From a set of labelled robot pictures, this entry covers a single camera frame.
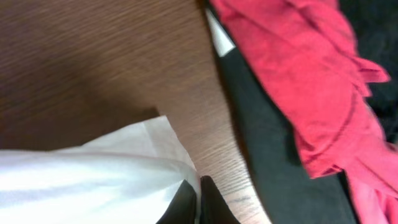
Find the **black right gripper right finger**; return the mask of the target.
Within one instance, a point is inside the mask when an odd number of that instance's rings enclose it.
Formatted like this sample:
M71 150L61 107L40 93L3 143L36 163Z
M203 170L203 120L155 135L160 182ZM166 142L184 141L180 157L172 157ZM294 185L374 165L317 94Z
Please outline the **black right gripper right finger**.
M218 190L213 179L206 175L201 179L200 224L240 224Z

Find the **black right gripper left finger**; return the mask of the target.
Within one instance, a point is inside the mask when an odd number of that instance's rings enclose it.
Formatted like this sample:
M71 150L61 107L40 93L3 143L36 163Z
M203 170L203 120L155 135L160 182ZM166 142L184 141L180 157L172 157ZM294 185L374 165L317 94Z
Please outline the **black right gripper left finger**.
M194 224L197 208L197 195L193 187L184 180L171 203L157 224Z

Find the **white t-shirt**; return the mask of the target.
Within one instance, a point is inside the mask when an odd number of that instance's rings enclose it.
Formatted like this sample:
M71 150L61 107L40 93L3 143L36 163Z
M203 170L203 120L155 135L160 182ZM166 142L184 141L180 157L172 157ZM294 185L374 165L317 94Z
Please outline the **white t-shirt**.
M165 116L77 147L1 151L2 223L156 223L182 189L197 223L199 176Z

